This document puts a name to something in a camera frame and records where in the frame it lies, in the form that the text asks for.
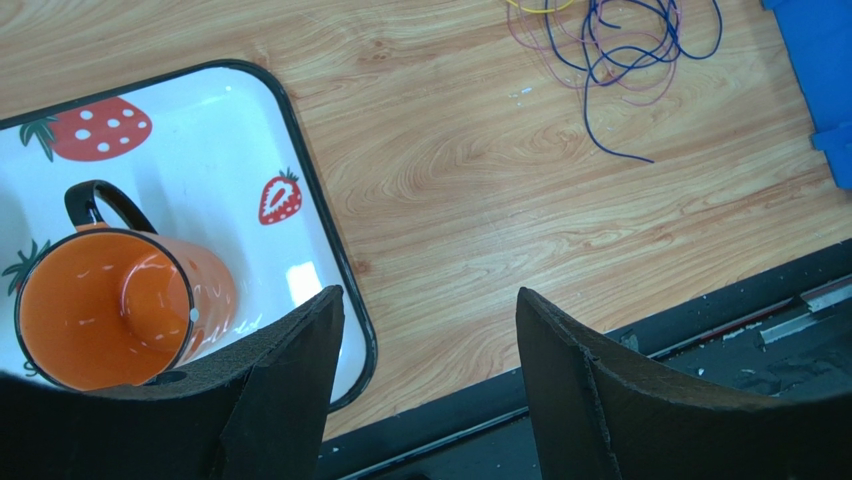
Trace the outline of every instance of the wood grain surface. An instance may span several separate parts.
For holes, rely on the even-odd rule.
[[[710,4],[683,3],[704,51]],[[601,140],[655,165],[593,146],[500,0],[5,0],[0,118],[209,60],[272,71],[379,337],[331,438],[517,367],[521,286],[605,331],[852,237],[772,13],[720,4],[719,53],[660,103],[591,96]]]

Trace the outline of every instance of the tray rim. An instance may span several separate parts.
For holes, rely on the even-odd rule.
[[[376,364],[378,362],[379,350],[378,341],[376,338],[376,331],[373,328],[373,323],[370,320],[369,315],[367,314],[367,308],[364,304],[364,299],[361,296],[361,291],[358,289],[358,285],[355,281],[355,275],[352,271],[352,266],[349,264],[349,259],[346,256],[346,252],[343,247],[343,240],[340,237],[340,233],[338,232],[336,225],[334,224],[334,218],[331,214],[331,209],[329,208],[328,202],[325,199],[322,185],[319,181],[319,176],[317,175],[316,169],[314,168],[314,163],[311,159],[312,157],[310,154],[310,150],[308,149],[307,143],[305,142],[305,138],[302,135],[302,131],[299,127],[299,122],[296,117],[296,113],[293,110],[292,102],[290,102],[290,97],[287,95],[287,91],[284,89],[284,86],[281,84],[281,82],[278,81],[278,79],[270,71],[264,69],[260,65],[247,62],[245,60],[212,60],[180,70],[175,70],[173,72],[169,72],[163,75],[158,75],[156,77],[151,77],[146,80],[133,82],[127,85],[115,87],[92,95],[86,95],[84,97],[80,97],[74,100],[23,113],[21,115],[3,118],[0,119],[0,130],[12,128],[27,122],[31,122],[33,120],[38,120],[40,118],[44,118],[50,115],[55,115],[65,110],[71,110],[73,108],[77,108],[83,105],[95,103],[106,98],[117,97],[129,92],[140,90],[146,87],[150,87],[152,85],[164,83],[169,80],[174,80],[185,75],[197,73],[202,70],[212,68],[228,68],[232,70],[237,70],[243,73],[247,73],[258,79],[261,83],[263,83],[264,86],[266,86],[266,88],[268,88],[269,91],[272,93],[272,96],[275,97],[275,100],[278,104],[278,109],[281,111],[281,116],[284,119],[284,124],[287,127],[287,133],[290,135],[290,140],[293,142],[293,148],[296,152],[296,158],[299,160],[299,166],[302,168],[302,172],[305,175],[305,182],[308,185],[308,190],[311,192],[314,204],[317,207],[317,213],[320,217],[320,222],[322,223],[323,230],[325,231],[325,236],[328,239],[332,255],[334,256],[335,262],[337,263],[337,267],[340,270],[344,286],[346,287],[346,291],[349,292],[349,296],[352,300],[352,308],[355,310],[355,316],[358,318],[358,324],[361,326],[361,332],[364,334],[364,340],[366,343],[366,357],[364,359],[364,368],[361,370],[361,375],[358,376],[358,379],[355,381],[355,384],[352,386],[352,388],[349,389],[349,391],[343,394],[343,396],[341,396],[339,399],[335,400],[334,402],[331,402],[331,404],[329,405],[329,413],[340,410],[341,408],[355,401],[355,399],[358,398],[364,392],[364,390],[367,389],[367,385],[369,385],[370,381],[373,378],[373,375],[376,372]]]

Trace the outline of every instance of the wire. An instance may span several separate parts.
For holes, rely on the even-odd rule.
[[[653,32],[643,31],[626,32],[622,29],[620,25],[607,22],[603,19],[606,4],[616,0],[589,0],[589,7],[585,17],[583,18],[579,36],[572,35],[570,32],[568,32],[562,21],[559,19],[559,16],[557,15],[557,12],[569,5],[570,2],[568,4],[562,5],[561,7],[548,9],[548,1],[549,0],[545,0],[543,10],[530,12],[529,9],[525,9],[523,6],[521,6],[520,0],[518,0],[518,3],[514,3],[513,1],[507,0],[510,5],[507,5],[506,7],[506,22],[508,24],[509,31],[511,32],[512,36],[515,37],[515,39],[521,45],[539,51],[550,73],[560,83],[562,83],[562,85],[573,90],[582,91],[581,101],[583,104],[583,123],[586,127],[586,131],[588,132],[589,137],[598,148],[600,148],[604,152],[618,157],[631,158],[635,160],[641,160],[647,163],[654,163],[651,159],[637,155],[617,152],[601,144],[601,142],[595,136],[594,131],[591,127],[591,122],[589,121],[589,91],[593,87],[607,87],[613,84],[618,84],[629,91],[642,92],[650,90],[652,88],[657,87],[658,85],[665,83],[662,92],[655,98],[647,102],[638,102],[622,97],[623,101],[634,106],[649,106],[657,103],[665,96],[665,94],[669,91],[669,88],[671,87],[672,83],[674,82],[674,77],[677,73],[677,60],[681,55],[693,60],[704,60],[710,58],[719,50],[724,31],[724,22],[722,19],[722,12],[719,9],[719,4],[717,0],[712,0],[712,4],[713,8],[716,11],[716,17],[719,24],[718,34],[716,36],[716,40],[714,42],[713,47],[710,49],[709,53],[704,55],[691,54],[682,47],[680,43],[680,35],[683,24],[683,12],[678,7],[676,0],[649,0],[648,2],[643,0],[621,0],[646,9],[653,15],[659,17],[663,27],[662,35],[656,35]],[[527,35],[529,35],[532,39],[534,45],[522,41],[512,28],[512,6],[515,6],[517,8],[517,16],[521,20],[521,23],[524,25],[524,29],[526,30]],[[549,48],[543,47],[539,43],[538,39],[536,38],[536,35],[533,34],[533,30],[529,27],[529,25],[527,25],[526,15],[524,15],[524,13],[544,14],[544,28],[547,33],[547,43],[549,44]],[[570,37],[573,41],[565,45],[557,45],[553,35],[552,23],[556,23],[562,30],[562,33]],[[600,34],[600,29],[602,28],[618,30],[622,33],[602,36]],[[605,41],[610,41],[615,38],[627,36],[644,36],[652,38],[656,42],[656,46],[651,49],[641,48],[635,45],[621,45],[611,49],[607,49],[604,46]],[[574,44],[579,44],[582,47],[582,64],[577,64],[568,60],[568,58],[566,58],[566,56],[561,52],[561,50],[565,47]],[[576,70],[577,72],[582,73],[585,76],[585,81],[582,82],[582,85],[572,84],[570,80],[562,79],[554,69],[553,65],[551,65],[550,61],[548,60],[545,50],[551,50],[559,62],[567,65],[568,67]],[[596,59],[592,60],[590,50],[597,55]],[[623,53],[625,52],[633,54],[635,58],[633,58],[632,62],[618,61],[613,58],[613,55],[623,55]],[[653,85],[636,87],[629,85],[625,81],[625,78],[635,70],[646,69],[660,64],[666,65],[667,71],[665,76],[663,76],[663,78],[661,78]],[[603,66],[606,70],[607,75],[604,77],[601,77],[599,74],[595,73],[595,70],[598,69],[600,66]]]
[[[562,5],[560,5],[556,8],[547,8],[547,6],[545,5],[545,8],[541,9],[541,10],[535,10],[535,9],[532,9],[532,8],[522,7],[515,0],[506,0],[506,3],[508,3],[509,5],[511,5],[515,8],[518,8],[518,9],[520,9],[523,12],[526,12],[526,13],[532,13],[534,15],[546,15],[548,13],[556,13],[556,12],[561,12],[562,10],[565,10],[566,8],[570,7],[572,3],[574,3],[574,0],[568,0],[567,2],[563,3]]]

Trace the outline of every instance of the wooden tabletop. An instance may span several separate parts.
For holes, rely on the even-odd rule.
[[[715,17],[689,3],[703,51]],[[592,94],[600,138],[655,165],[593,146],[502,0],[7,0],[0,118],[210,60],[272,71],[379,338],[331,438],[517,367],[521,286],[604,331],[852,237],[772,13],[719,3],[721,49],[660,103]]]

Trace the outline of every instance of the mug handle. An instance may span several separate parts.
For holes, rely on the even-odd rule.
[[[133,230],[156,234],[154,226],[145,218],[139,207],[115,185],[104,180],[89,180],[78,183],[65,192],[65,210],[78,232],[97,224],[106,226],[95,197],[103,200]]]

